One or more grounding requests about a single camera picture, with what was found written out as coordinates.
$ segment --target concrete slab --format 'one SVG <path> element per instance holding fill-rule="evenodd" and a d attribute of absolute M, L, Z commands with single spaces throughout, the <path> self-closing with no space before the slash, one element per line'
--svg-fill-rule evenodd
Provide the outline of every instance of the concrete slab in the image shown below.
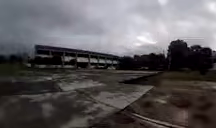
<path fill-rule="evenodd" d="M 75 91 L 0 98 L 0 128 L 87 127 L 116 112 Z"/>
<path fill-rule="evenodd" d="M 130 105 L 153 86 L 117 84 L 112 86 L 80 89 L 96 101 L 123 109 Z"/>

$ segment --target wet ground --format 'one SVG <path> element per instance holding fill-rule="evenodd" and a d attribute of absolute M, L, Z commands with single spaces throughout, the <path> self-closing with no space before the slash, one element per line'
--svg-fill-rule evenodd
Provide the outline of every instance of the wet ground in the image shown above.
<path fill-rule="evenodd" d="M 123 81 L 154 73 L 26 71 L 0 77 L 0 128 L 93 126 L 153 88 Z"/>
<path fill-rule="evenodd" d="M 216 83 L 162 81 L 94 127 L 216 128 Z"/>

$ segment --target tree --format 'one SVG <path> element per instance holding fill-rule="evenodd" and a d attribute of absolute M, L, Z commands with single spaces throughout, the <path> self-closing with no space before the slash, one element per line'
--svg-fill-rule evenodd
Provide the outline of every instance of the tree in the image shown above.
<path fill-rule="evenodd" d="M 132 57 L 124 56 L 120 59 L 119 69 L 122 70 L 133 70 L 135 69 L 135 61 Z"/>
<path fill-rule="evenodd" d="M 193 45 L 189 48 L 189 53 L 187 57 L 187 66 L 191 70 L 198 70 L 200 65 L 201 58 L 201 49 L 200 45 Z"/>
<path fill-rule="evenodd" d="M 169 68 L 179 70 L 186 66 L 186 57 L 188 54 L 187 43 L 184 40 L 172 41 L 168 48 Z"/>
<path fill-rule="evenodd" d="M 210 48 L 193 45 L 187 57 L 188 68 L 198 70 L 201 74 L 206 74 L 212 68 L 212 50 Z"/>
<path fill-rule="evenodd" d="M 199 71 L 205 75 L 208 69 L 213 67 L 212 50 L 210 48 L 202 48 L 200 51 Z"/>

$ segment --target long low building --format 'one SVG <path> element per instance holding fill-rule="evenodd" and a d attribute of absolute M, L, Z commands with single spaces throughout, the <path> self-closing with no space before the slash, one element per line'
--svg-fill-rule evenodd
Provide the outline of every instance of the long low building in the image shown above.
<path fill-rule="evenodd" d="M 35 59 L 42 58 L 60 58 L 61 63 L 56 63 L 62 67 L 98 67 L 98 68 L 108 68 L 116 67 L 119 63 L 119 57 L 112 54 L 105 54 L 93 51 L 71 49 L 71 48 L 61 48 L 45 45 L 35 45 Z M 41 61 L 38 65 L 53 65 L 53 63 L 48 63 L 48 60 L 44 63 Z"/>

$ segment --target gray cloud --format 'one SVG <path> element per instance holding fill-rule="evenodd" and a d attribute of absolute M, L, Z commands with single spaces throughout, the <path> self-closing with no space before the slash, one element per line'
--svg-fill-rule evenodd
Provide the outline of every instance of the gray cloud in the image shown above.
<path fill-rule="evenodd" d="M 0 0 L 2 52 L 47 44 L 132 55 L 177 38 L 216 49 L 216 0 Z"/>

